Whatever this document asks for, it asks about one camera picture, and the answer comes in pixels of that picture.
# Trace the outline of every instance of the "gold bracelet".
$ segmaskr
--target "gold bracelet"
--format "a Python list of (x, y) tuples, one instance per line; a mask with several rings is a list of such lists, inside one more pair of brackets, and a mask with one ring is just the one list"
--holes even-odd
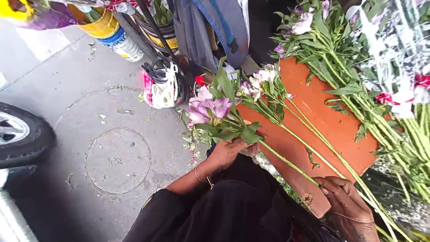
[(199, 179), (199, 181), (204, 182), (197, 176), (196, 170), (197, 170), (197, 166), (194, 168), (194, 175), (196, 175), (196, 178)]

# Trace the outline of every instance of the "woman's hand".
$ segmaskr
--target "woman's hand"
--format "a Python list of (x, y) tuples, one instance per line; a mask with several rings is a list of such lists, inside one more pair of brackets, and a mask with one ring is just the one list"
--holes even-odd
[(220, 140), (207, 160), (212, 164), (217, 164), (219, 167), (226, 169), (233, 163), (239, 152), (249, 146), (251, 145), (247, 144), (242, 138), (228, 141)]
[(372, 211), (352, 182), (339, 177), (313, 177), (332, 206), (332, 222), (348, 242), (378, 242)]

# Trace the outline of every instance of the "white alstroemeria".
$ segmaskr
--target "white alstroemeria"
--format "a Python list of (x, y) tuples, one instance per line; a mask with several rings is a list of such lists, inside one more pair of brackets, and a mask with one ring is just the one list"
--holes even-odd
[(292, 32), (294, 34), (304, 34), (306, 32), (311, 31), (310, 25), (312, 24), (313, 19), (313, 7), (309, 8), (309, 12), (304, 12), (300, 15), (300, 21), (294, 24), (292, 28)]

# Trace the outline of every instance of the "orange wooden board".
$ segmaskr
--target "orange wooden board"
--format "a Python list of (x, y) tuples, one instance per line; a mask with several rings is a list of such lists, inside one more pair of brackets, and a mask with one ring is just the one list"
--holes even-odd
[[(310, 85), (306, 86), (307, 77), (310, 74), (306, 65), (300, 63), (296, 65), (295, 59), (289, 58), (281, 60), (280, 67), (281, 79), (285, 84), (287, 92), (294, 96), (292, 100), (295, 104), (355, 171), (358, 174), (362, 174), (376, 159), (370, 153), (376, 151), (378, 147), (374, 137), (369, 134), (367, 138), (355, 142), (355, 135), (361, 124), (360, 121), (353, 114), (345, 115), (336, 112), (324, 104), (324, 101), (328, 99), (338, 98), (337, 96), (323, 92), (324, 90), (332, 90), (327, 83), (313, 76)], [(289, 102), (287, 102), (287, 105), (290, 106), (291, 110), (295, 110)], [(312, 157), (316, 163), (320, 164), (320, 168), (312, 169), (305, 146), (286, 130), (273, 124), (263, 115), (244, 105), (239, 105), (237, 108), (244, 119), (251, 122), (260, 122), (262, 128), (259, 128), (259, 130), (268, 136), (266, 139), (267, 144), (297, 165), (309, 176), (336, 176), (336, 173), (315, 154)], [(319, 152), (322, 157), (336, 167), (344, 176), (351, 181), (355, 181), (336, 155), (314, 133), (306, 128), (288, 110), (285, 109), (285, 112), (283, 123), (287, 128)], [(330, 208), (330, 204), (322, 192), (296, 170), (273, 155), (273, 153), (264, 147), (262, 147), (262, 150), (297, 194), (302, 199), (305, 199), (305, 197), (307, 199), (310, 198), (309, 209), (317, 217), (322, 217)]]

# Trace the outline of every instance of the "metal pole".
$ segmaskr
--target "metal pole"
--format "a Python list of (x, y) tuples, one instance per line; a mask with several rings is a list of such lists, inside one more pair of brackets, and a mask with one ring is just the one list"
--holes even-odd
[(170, 58), (179, 65), (178, 58), (173, 54), (172, 49), (167, 44), (166, 39), (164, 38), (163, 34), (161, 34), (160, 29), (158, 28), (157, 24), (154, 21), (154, 18), (152, 17), (151, 13), (149, 12), (149, 9), (146, 7), (146, 4), (144, 3), (144, 0), (136, 0), (137, 5), (139, 5), (140, 9), (142, 10), (143, 15), (145, 16), (146, 21), (149, 22), (151, 27), (154, 29), (154, 32), (157, 34), (158, 38), (161, 40), (161, 42), (164, 45), (164, 48), (167, 50), (167, 53), (169, 53)]

